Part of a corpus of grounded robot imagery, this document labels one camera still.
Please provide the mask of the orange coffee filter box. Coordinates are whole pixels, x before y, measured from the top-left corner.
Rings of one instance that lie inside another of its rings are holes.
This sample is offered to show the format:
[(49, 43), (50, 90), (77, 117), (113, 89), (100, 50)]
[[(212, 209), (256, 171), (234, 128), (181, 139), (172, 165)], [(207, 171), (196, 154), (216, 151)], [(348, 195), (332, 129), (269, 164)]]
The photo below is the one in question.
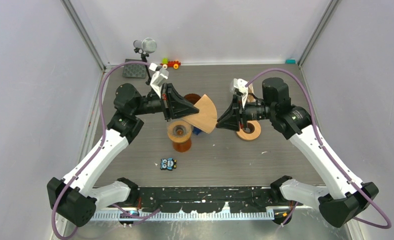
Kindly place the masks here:
[(247, 88), (248, 88), (248, 95), (247, 95), (246, 102), (247, 102), (247, 103), (253, 103), (253, 102), (256, 101), (256, 100), (255, 100), (255, 97), (254, 97), (254, 88), (253, 88), (253, 85), (250, 84)]

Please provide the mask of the amber glass carafe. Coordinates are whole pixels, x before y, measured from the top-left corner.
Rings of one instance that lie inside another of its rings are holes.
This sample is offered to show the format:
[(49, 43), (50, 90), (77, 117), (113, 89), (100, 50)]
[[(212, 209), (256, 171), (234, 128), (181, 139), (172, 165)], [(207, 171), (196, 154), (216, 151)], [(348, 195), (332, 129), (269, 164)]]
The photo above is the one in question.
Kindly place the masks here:
[(192, 141), (191, 139), (185, 141), (185, 142), (173, 142), (172, 143), (172, 147), (175, 151), (179, 152), (179, 153), (184, 153), (187, 152), (192, 146)]

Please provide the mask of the brown paper coffee filter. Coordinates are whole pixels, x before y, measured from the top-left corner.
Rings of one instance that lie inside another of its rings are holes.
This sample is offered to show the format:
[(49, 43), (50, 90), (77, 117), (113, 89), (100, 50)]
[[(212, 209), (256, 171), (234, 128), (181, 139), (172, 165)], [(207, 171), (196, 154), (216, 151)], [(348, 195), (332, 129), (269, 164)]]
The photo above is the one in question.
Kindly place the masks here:
[(182, 119), (203, 132), (210, 134), (216, 128), (218, 118), (214, 102), (204, 94), (194, 107), (199, 110), (199, 113), (185, 116)]

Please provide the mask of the clear glass dripper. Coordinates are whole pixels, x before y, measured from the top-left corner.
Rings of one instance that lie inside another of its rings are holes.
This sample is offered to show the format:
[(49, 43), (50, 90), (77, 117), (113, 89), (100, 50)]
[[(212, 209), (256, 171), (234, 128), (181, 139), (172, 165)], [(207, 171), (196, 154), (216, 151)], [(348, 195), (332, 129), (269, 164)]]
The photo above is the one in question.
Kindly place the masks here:
[(169, 125), (169, 133), (176, 138), (183, 138), (192, 132), (192, 126), (184, 121), (177, 120)]

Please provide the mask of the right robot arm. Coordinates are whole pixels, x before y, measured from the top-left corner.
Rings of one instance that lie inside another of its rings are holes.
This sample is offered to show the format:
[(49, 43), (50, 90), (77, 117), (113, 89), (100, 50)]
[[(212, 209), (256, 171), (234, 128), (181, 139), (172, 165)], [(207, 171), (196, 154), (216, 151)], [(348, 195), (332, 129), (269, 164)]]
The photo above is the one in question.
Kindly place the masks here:
[(318, 210), (333, 227), (340, 228), (364, 211), (379, 193), (373, 182), (363, 182), (339, 159), (323, 139), (311, 115), (293, 105), (289, 86), (279, 77), (262, 82), (262, 98), (248, 102), (247, 81), (235, 78), (232, 101), (218, 118), (216, 127), (239, 131), (250, 121), (269, 120), (273, 128), (290, 141), (310, 162), (325, 187), (305, 184), (282, 176), (270, 185), (270, 198), (276, 205), (294, 201)]

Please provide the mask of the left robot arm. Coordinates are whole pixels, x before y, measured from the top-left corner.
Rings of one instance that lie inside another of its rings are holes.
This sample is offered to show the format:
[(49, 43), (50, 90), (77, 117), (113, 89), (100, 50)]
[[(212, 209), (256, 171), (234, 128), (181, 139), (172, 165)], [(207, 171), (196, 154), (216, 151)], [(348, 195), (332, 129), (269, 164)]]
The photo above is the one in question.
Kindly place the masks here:
[(165, 120), (199, 113), (181, 96), (172, 83), (164, 83), (161, 93), (142, 95), (130, 83), (120, 85), (113, 101), (115, 114), (105, 124), (103, 135), (86, 157), (63, 178), (47, 184), (50, 207), (76, 227), (86, 225), (95, 212), (117, 203), (133, 207), (139, 199), (138, 185), (124, 177), (95, 187), (96, 181), (114, 158), (137, 137), (144, 122), (139, 115), (163, 113)]

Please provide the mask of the blue plastic dripper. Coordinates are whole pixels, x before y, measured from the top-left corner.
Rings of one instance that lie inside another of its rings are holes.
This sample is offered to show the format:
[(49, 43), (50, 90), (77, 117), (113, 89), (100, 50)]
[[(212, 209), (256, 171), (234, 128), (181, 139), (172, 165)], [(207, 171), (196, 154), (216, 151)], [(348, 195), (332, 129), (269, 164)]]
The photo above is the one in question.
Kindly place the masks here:
[(195, 135), (199, 135), (201, 132), (202, 132), (202, 130), (199, 129), (198, 127), (194, 126), (193, 129), (192, 129), (192, 133), (195, 134)]

